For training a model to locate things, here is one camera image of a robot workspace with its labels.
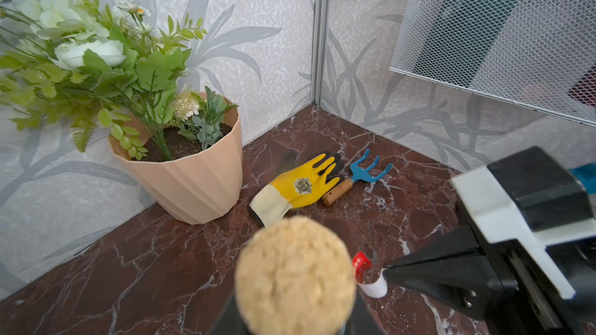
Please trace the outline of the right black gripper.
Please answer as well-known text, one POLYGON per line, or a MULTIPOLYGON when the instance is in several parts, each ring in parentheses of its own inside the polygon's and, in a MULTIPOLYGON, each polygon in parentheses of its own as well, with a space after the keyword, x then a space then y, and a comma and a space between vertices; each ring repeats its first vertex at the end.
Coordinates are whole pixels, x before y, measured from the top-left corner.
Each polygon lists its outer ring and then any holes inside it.
POLYGON ((383 277, 472 319, 486 319, 491 334, 595 333, 594 238, 546 249, 571 283, 571 299, 560 296, 519 243, 503 247, 518 282, 513 295, 512 280, 497 268, 471 226, 458 226, 426 248, 388 263, 383 277))

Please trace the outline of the peeled red white label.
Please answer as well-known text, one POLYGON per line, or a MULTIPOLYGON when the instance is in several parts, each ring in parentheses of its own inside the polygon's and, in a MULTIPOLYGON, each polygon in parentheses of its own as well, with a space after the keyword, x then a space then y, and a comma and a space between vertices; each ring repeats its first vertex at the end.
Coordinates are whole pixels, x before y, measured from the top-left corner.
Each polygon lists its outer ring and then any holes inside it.
POLYGON ((388 293, 388 284, 384 277, 384 270, 382 269, 378 274, 378 278, 371 283, 365 283, 367 271, 372 268, 372 263, 366 255, 359 251, 352 259, 352 271, 355 277, 356 284, 362 292, 373 299, 381 299, 388 293))

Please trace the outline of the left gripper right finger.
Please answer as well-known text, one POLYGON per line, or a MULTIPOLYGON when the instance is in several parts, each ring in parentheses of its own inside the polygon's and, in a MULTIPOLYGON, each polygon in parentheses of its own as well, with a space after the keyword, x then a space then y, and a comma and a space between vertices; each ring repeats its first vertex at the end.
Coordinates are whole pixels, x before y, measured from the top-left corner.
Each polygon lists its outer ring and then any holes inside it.
POLYGON ((360 293, 356 294, 352 313, 346 323, 347 335, 385 335, 360 293))

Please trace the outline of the tall slim glass bottle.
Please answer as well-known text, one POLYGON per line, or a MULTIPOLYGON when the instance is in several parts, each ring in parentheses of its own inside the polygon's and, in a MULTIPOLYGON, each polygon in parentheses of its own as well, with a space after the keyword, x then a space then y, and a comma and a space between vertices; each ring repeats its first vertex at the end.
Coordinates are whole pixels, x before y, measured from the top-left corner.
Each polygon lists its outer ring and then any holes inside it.
POLYGON ((352 259, 332 230, 284 218, 243 247, 234 294, 253 334, 337 334, 355 305, 352 259))

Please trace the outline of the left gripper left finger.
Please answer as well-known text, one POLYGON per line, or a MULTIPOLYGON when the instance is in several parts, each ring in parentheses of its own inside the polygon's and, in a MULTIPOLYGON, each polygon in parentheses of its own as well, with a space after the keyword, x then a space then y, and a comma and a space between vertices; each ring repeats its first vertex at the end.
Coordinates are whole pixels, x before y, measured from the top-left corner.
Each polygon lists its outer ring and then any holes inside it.
POLYGON ((235 294, 231 293, 214 325, 207 335, 251 335, 237 307, 235 294))

